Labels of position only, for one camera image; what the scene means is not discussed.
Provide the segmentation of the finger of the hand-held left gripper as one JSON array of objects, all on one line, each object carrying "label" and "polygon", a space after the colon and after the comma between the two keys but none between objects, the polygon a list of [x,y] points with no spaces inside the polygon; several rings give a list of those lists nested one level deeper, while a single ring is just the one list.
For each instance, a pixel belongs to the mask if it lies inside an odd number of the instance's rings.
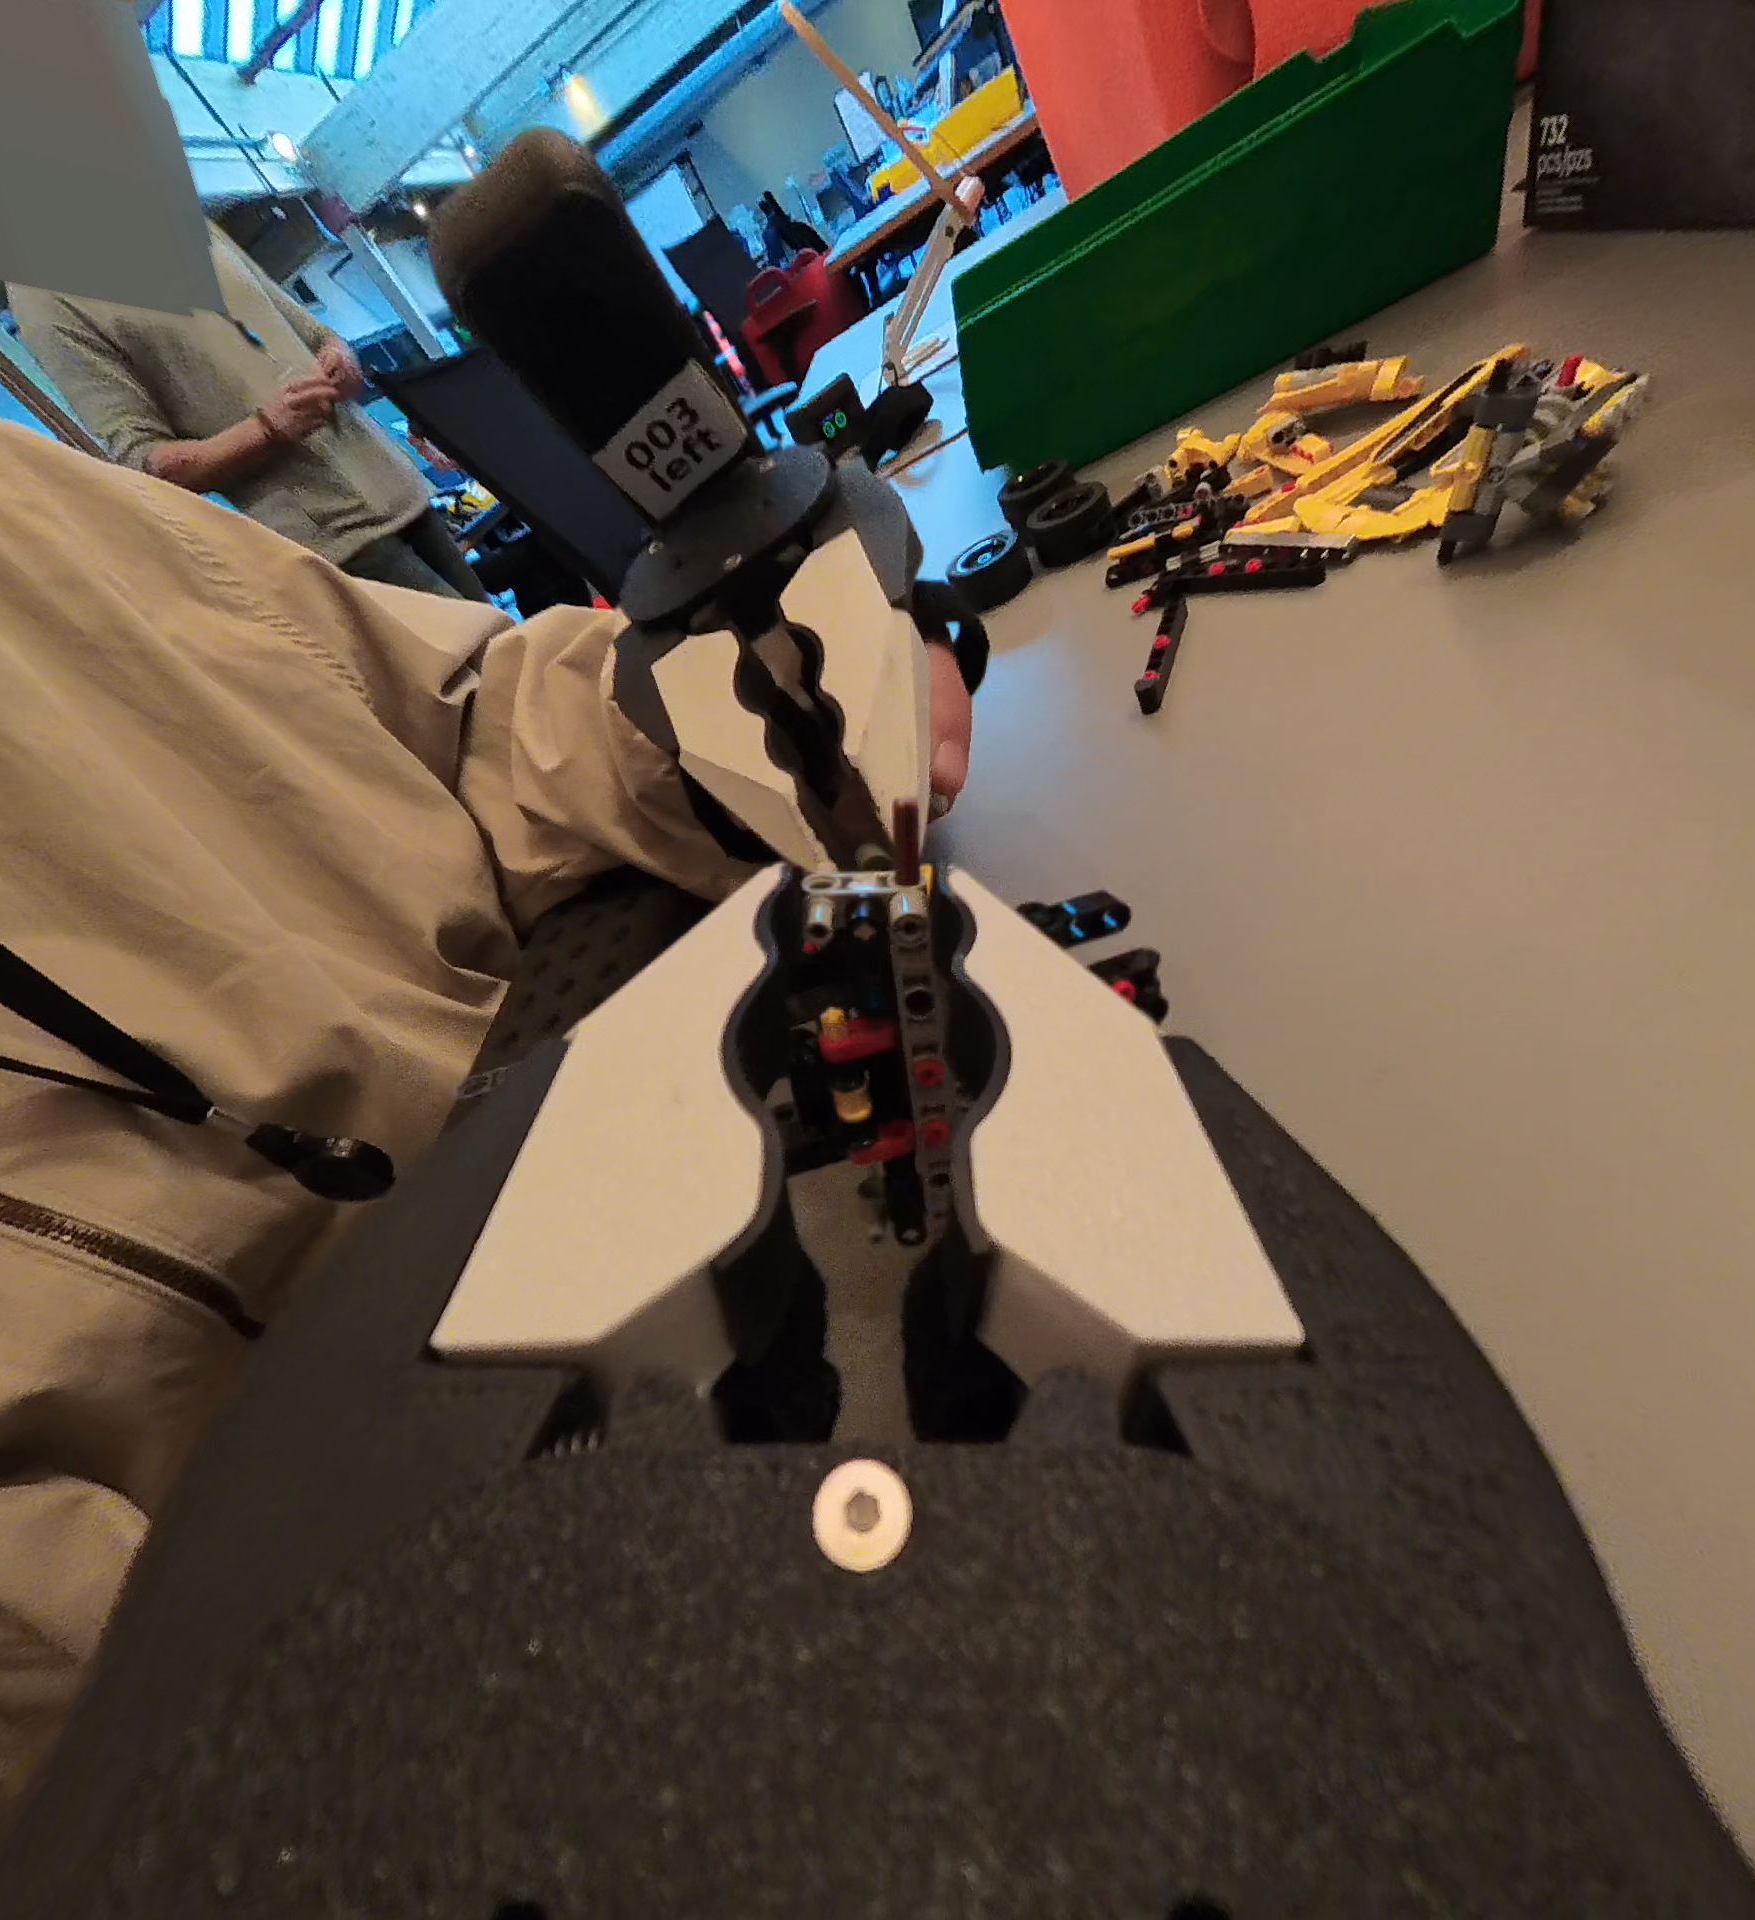
[{"label": "finger of the hand-held left gripper", "polygon": [[756,644],[718,628],[659,646],[657,691],[690,780],[795,868],[837,866],[837,736],[792,672],[781,678]]},{"label": "finger of the hand-held left gripper", "polygon": [[860,839],[892,842],[894,813],[932,801],[932,664],[912,612],[887,590],[855,534],[819,543],[778,591],[803,684],[835,720],[848,818]]}]

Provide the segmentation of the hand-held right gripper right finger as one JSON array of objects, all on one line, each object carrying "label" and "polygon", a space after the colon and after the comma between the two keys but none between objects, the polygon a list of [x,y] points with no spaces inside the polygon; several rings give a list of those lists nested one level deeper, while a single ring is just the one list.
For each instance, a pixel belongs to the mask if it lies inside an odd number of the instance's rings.
[{"label": "hand-held right gripper right finger", "polygon": [[945,873],[945,1439],[994,1442],[1045,1377],[1289,1363],[1304,1330],[1169,1044],[962,868]]}]

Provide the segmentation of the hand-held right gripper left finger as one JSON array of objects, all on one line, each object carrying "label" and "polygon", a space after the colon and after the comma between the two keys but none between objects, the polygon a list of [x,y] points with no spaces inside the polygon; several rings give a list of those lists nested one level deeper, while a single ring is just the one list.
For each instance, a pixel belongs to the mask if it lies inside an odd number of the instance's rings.
[{"label": "hand-held right gripper left finger", "polygon": [[430,1356],[463,1384],[556,1374],[539,1442],[596,1442],[655,1400],[724,1442],[792,1437],[792,1210],[751,1237],[760,1137],[719,1059],[775,869],[463,1088],[459,1115],[526,1117]]}]

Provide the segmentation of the toy brick chassis assembly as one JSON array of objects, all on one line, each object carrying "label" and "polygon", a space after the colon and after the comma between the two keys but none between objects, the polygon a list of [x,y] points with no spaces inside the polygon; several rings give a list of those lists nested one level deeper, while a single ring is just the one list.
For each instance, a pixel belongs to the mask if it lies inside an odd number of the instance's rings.
[{"label": "toy brick chassis assembly", "polygon": [[1008,907],[924,858],[924,804],[881,804],[846,863],[772,871],[721,1034],[725,1092],[760,1137],[751,1237],[792,1173],[876,1172],[890,1233],[1008,1281],[1088,1291],[1117,1257],[1126,1175],[1176,1123],[1161,961],[1070,953],[1129,926],[1111,896]]}]

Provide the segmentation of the person's left forearm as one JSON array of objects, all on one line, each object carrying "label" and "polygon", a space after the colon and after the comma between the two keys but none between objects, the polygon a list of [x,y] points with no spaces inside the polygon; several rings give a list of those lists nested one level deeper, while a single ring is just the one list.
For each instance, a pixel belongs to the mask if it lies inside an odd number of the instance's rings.
[{"label": "person's left forearm", "polygon": [[714,901],[769,863],[719,846],[676,762],[617,703],[619,612],[510,621],[409,590],[348,593],[375,714],[480,831],[515,929],[615,868]]}]

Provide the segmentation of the grey desk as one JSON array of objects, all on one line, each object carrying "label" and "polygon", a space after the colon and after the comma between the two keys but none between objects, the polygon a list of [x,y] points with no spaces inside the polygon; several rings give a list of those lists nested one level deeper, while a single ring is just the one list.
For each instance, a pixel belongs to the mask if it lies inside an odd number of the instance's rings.
[{"label": "grey desk", "polygon": [[1100,568],[1041,576],[948,838],[1129,900],[1177,1029],[1438,1282],[1755,1861],[1755,231],[1511,226],[1352,332],[1644,372],[1610,502],[1200,608],[1157,719]]}]

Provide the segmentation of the person's left hand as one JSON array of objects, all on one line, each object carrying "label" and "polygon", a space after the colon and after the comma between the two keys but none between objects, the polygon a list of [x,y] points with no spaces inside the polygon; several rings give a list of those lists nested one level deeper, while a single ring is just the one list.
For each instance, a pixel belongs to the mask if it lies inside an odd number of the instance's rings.
[{"label": "person's left hand", "polygon": [[928,641],[929,665],[929,787],[932,818],[941,818],[960,796],[970,758],[971,698],[962,684],[960,659],[945,641]]}]

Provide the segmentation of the black angled panel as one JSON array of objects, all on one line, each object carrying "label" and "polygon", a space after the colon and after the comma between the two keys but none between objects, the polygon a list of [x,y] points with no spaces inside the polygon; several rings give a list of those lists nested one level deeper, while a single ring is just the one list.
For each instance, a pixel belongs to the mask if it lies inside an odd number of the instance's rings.
[{"label": "black angled panel", "polygon": [[373,372],[369,384],[522,517],[552,562],[608,608],[619,603],[649,524],[490,350]]}]

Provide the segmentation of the red chair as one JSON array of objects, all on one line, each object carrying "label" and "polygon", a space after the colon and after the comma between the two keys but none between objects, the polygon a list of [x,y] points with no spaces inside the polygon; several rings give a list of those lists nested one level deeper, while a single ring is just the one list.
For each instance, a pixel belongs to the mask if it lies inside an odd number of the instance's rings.
[{"label": "red chair", "polygon": [[742,332],[771,385],[801,385],[816,350],[868,313],[852,274],[820,252],[796,252],[783,267],[756,273],[744,290]]}]

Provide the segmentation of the white table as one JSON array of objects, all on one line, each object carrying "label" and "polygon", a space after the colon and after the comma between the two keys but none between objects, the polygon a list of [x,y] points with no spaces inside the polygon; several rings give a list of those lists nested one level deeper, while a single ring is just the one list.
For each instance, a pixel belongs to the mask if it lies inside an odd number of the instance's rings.
[{"label": "white table", "polygon": [[[1065,206],[1066,196],[1060,190],[1049,194],[1038,203],[1032,203],[1032,207],[998,223],[962,252],[955,252],[952,262],[939,273],[914,339],[915,348],[924,343],[939,346],[937,354],[914,374],[932,394],[932,410],[912,441],[878,469],[881,476],[900,479],[908,469],[919,467],[945,447],[960,446],[965,438],[953,293],[960,280],[973,268],[980,268],[991,255],[1008,246],[1024,232],[1038,229],[1063,211]],[[832,379],[848,377],[856,388],[858,400],[868,404],[881,385],[884,327],[900,304],[901,299],[885,302],[820,348],[801,384],[801,402],[807,404],[816,397]]]}]

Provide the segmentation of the wooden stand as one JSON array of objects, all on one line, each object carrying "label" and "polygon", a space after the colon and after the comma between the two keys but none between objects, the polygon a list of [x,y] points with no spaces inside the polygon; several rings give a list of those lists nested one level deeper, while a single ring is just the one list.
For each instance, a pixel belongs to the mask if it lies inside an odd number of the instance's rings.
[{"label": "wooden stand", "polygon": [[919,265],[915,267],[901,301],[897,301],[897,304],[890,310],[890,319],[884,325],[879,395],[885,397],[890,392],[897,392],[915,384],[919,372],[928,367],[929,360],[933,360],[937,350],[941,350],[941,339],[932,339],[925,348],[917,350],[915,335],[944,268],[958,252],[960,238],[975,229],[977,214],[984,203],[984,182],[965,168],[960,168],[952,176],[939,174],[933,159],[925,155],[922,145],[912,139],[910,132],[906,132],[906,127],[890,113],[890,110],[879,102],[873,90],[846,67],[846,63],[839,59],[820,33],[808,24],[804,14],[788,3],[781,3],[777,8],[791,26],[792,34],[837,81],[843,83],[843,87],[855,97],[867,116],[900,147],[924,186],[944,207],[936,232],[922,252]]}]

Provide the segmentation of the green plastic bin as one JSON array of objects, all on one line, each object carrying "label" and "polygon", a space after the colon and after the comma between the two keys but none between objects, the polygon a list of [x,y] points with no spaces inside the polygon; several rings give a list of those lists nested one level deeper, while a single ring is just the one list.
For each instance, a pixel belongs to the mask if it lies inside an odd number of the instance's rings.
[{"label": "green plastic bin", "polygon": [[980,469],[1085,467],[1487,255],[1516,3],[1358,14],[952,284]]}]

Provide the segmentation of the pile of yellow toy bricks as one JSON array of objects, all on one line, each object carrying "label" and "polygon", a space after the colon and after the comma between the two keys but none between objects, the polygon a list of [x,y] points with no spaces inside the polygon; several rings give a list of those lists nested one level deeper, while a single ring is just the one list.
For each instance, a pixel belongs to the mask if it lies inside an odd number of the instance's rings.
[{"label": "pile of yellow toy bricks", "polygon": [[1444,567],[1500,524],[1578,528],[1610,497],[1615,447],[1647,395],[1641,372],[1515,346],[1427,385],[1401,356],[1321,348],[1275,375],[1236,434],[1177,431],[1169,453],[1111,493],[1065,461],[1001,489],[1003,524],[948,580],[973,612],[1080,561],[1134,614],[1201,593],[1314,590],[1370,546],[1433,540]]}]

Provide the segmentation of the orange plastic carry case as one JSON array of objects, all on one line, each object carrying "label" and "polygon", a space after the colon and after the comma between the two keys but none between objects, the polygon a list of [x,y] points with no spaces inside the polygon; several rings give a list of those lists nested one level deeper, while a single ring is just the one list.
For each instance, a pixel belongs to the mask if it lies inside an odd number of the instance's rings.
[{"label": "orange plastic carry case", "polygon": [[1511,4],[1008,3],[1011,43],[1070,203],[1188,201],[1275,229],[1350,203],[1391,222],[1430,191],[1376,127],[1335,127],[1344,79],[1450,14]]}]

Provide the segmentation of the toy car box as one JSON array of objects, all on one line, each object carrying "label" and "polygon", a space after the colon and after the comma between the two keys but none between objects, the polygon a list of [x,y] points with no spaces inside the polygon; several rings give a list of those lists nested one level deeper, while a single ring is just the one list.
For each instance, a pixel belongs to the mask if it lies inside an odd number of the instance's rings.
[{"label": "toy car box", "polygon": [[1755,229],[1755,3],[1542,4],[1522,222]]}]

